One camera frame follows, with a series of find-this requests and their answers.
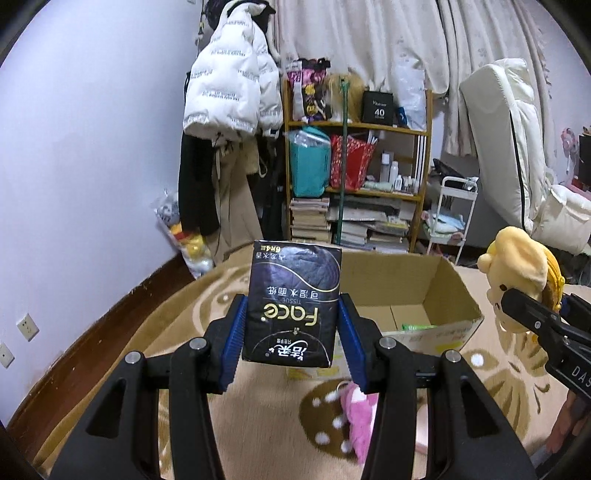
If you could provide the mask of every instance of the green package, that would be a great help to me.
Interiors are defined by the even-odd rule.
[[[406,323],[402,324],[402,331],[403,332],[415,332],[416,330],[429,330],[429,328],[435,328],[436,325],[407,325]]]

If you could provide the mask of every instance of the pink stuffed toy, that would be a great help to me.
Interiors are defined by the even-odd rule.
[[[353,382],[349,383],[340,395],[340,404],[350,424],[349,441],[361,464],[365,463],[368,456],[378,396],[377,393],[364,394]]]

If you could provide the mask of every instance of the metal screw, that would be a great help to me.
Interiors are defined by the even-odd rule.
[[[207,340],[203,337],[194,338],[189,342],[189,347],[193,350],[201,350],[207,346]]]
[[[448,350],[445,352],[445,358],[447,358],[451,363],[456,364],[462,359],[462,356],[460,355],[460,352]]]
[[[130,365],[136,364],[142,359],[142,354],[139,352],[129,352],[125,355],[125,361]]]
[[[392,337],[382,337],[379,340],[379,345],[390,350],[396,346],[396,340],[394,340]]]

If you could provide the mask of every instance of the patterned rug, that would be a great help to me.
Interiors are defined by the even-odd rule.
[[[161,355],[202,335],[211,320],[224,316],[235,294],[247,293],[251,257],[252,247],[234,253],[220,267],[164,302],[138,329],[116,364],[125,352],[140,350],[146,356]],[[478,270],[458,267],[457,271],[485,315],[481,327],[462,349],[462,355],[474,367],[528,451],[536,450],[552,428],[566,398],[566,389],[545,373],[546,355],[528,341],[526,334],[513,335],[496,324],[486,299],[486,277]],[[566,292],[591,300],[591,290],[586,287],[567,286]],[[35,459],[35,465],[43,473],[51,471],[69,432],[101,383],[46,440]],[[290,380],[282,367],[240,361],[228,392],[210,397],[212,422],[226,477],[240,480],[360,478],[362,467],[343,447],[348,433],[346,425],[335,420],[342,414],[340,404],[327,397],[338,383],[338,380]],[[173,479],[167,404],[167,393],[161,393],[158,412],[161,474],[165,479]],[[424,469],[425,457],[418,453],[414,475],[421,478]]]

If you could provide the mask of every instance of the white bottle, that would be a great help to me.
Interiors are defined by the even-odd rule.
[[[397,178],[398,162],[396,160],[392,160],[392,165],[390,165],[390,183],[395,183]]]
[[[402,190],[402,175],[398,175],[396,177],[396,182],[394,183],[394,190],[400,192]]]
[[[390,179],[390,154],[388,152],[382,153],[382,170],[379,172],[379,181],[388,182]]]

